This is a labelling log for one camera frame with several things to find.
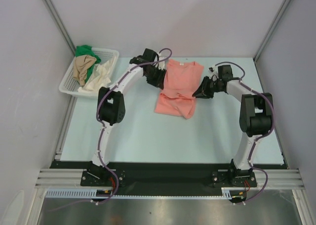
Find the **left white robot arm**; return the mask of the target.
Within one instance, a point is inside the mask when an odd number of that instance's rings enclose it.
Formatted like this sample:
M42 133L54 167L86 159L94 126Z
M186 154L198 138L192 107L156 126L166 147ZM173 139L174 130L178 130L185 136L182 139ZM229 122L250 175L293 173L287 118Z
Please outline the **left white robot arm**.
M113 170L107 167L109 158L106 150L112 129L124 119L124 96L128 90L142 77L146 77L148 84L159 89L163 88L166 70L158 66L170 57L162 57L162 52L163 50L155 52L145 49L142 55L130 60L128 68L117 81L108 87L101 87L98 91L96 120L101 123L102 128L97 149L87 169L87 173L98 185L106 184L109 178L115 176Z

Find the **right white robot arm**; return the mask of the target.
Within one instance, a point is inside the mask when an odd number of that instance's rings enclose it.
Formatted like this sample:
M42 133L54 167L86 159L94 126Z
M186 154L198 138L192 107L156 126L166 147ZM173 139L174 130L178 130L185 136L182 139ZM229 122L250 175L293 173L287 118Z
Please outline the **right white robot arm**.
M195 98L210 99L215 93L224 92L240 102L239 126L242 137L235 157L227 171L216 171L212 174L215 186L241 187L255 182L252 158L257 144L269 136L275 128L273 97L270 93L260 93L243 82L245 77L234 77L233 62L220 62L209 70L212 76L203 78L198 89L193 93Z

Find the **pink t shirt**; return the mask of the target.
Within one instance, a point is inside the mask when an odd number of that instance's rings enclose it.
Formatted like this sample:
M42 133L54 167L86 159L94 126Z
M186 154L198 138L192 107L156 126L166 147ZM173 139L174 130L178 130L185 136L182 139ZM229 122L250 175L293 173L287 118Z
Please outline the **pink t shirt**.
M199 87L203 70L204 66L195 61L169 60L155 113L192 118L196 108L196 98L193 93Z

